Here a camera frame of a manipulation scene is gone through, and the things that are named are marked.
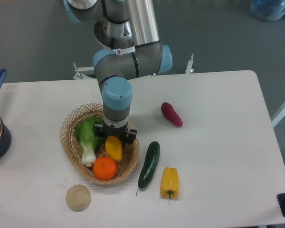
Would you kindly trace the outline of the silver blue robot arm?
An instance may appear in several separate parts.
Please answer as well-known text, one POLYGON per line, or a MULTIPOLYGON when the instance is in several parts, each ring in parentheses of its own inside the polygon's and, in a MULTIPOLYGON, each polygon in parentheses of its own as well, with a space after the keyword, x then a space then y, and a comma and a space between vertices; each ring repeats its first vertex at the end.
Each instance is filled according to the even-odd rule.
POLYGON ((163 73, 172 67, 172 54, 160 42, 153 1, 151 0, 66 0, 65 8, 71 19, 83 22, 89 19, 106 20, 125 25, 124 37, 129 38, 133 52, 117 54, 116 36, 106 49, 93 56, 94 74, 103 99, 103 124, 96 123, 93 132, 106 140, 115 136, 123 143, 132 144, 136 130, 128 128, 132 101, 130 80, 163 73))

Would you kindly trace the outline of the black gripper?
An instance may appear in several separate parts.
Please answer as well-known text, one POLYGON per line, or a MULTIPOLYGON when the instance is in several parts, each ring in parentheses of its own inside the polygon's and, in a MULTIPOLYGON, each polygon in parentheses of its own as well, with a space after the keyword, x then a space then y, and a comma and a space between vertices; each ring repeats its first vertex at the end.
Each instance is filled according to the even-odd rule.
POLYGON ((115 128, 114 126, 108 126, 107 124, 101 124, 95 122, 93 125, 93 133, 95 137, 103 139, 105 141, 108 136, 117 137, 120 141, 126 144, 132 145, 137 136, 137 130, 127 129, 127 125, 115 128))

